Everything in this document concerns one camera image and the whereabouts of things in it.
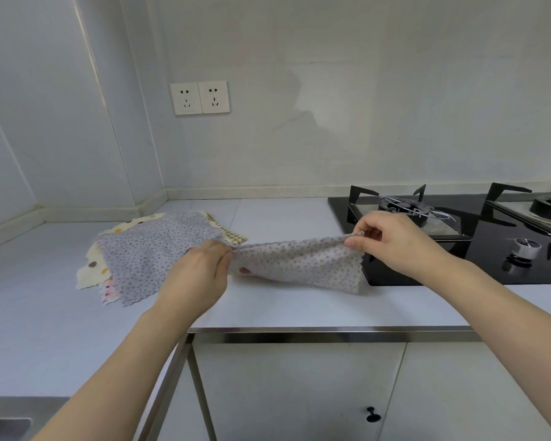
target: white countertop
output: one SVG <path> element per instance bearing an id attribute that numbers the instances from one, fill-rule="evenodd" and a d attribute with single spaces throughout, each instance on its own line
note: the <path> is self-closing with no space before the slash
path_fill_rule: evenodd
<path id="1" fill-rule="evenodd" d="M 161 212 L 206 210 L 250 243 L 340 235 L 325 198 L 172 201 Z M 76 290 L 76 270 L 96 234 L 114 223 L 43 224 L 0 246 L 0 396 L 70 396 L 108 358 L 155 299 L 102 306 Z M 513 286 L 551 313 L 551 285 Z M 194 324 L 221 327 L 466 325 L 422 286 L 348 295 L 261 279 L 232 279 Z"/>

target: gray polka dot cloth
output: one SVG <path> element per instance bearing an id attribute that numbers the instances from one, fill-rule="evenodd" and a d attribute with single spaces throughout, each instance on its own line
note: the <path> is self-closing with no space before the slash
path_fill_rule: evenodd
<path id="1" fill-rule="evenodd" d="M 125 306 L 159 291 L 173 264 L 206 240 L 228 244 L 220 228 L 199 212 L 168 213 L 121 233 L 106 233 L 98 244 Z"/>
<path id="2" fill-rule="evenodd" d="M 233 252 L 230 273 L 241 274 L 245 268 L 265 279 L 357 294 L 363 252 L 345 247 L 347 237 L 243 244 Z"/>

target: gas stove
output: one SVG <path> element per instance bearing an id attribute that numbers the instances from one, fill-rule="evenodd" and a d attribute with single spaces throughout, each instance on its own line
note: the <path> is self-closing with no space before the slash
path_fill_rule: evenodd
<path id="1" fill-rule="evenodd" d="M 373 210 L 402 213 L 453 255 L 478 265 L 505 285 L 551 283 L 551 192 L 493 183 L 486 194 L 385 196 L 352 186 L 328 202 L 345 233 Z M 418 285 L 366 254 L 370 285 Z"/>

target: cabinet handle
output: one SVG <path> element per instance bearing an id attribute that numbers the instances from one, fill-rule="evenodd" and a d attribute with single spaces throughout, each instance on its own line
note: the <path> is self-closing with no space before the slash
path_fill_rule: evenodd
<path id="1" fill-rule="evenodd" d="M 378 422 L 382 417 L 380 415 L 377 415 L 374 413 L 375 408 L 368 407 L 367 411 L 369 412 L 369 416 L 367 417 L 367 422 Z"/>

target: electrical socket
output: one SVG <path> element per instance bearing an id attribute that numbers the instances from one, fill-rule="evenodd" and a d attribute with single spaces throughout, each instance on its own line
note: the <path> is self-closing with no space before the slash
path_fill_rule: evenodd
<path id="1" fill-rule="evenodd" d="M 202 114 L 200 93 L 198 92 L 198 84 L 195 81 L 191 83 L 170 83 L 169 91 L 171 92 L 173 111 L 176 116 Z"/>
<path id="2" fill-rule="evenodd" d="M 199 81 L 198 88 L 204 114 L 228 113 L 231 110 L 226 81 Z"/>

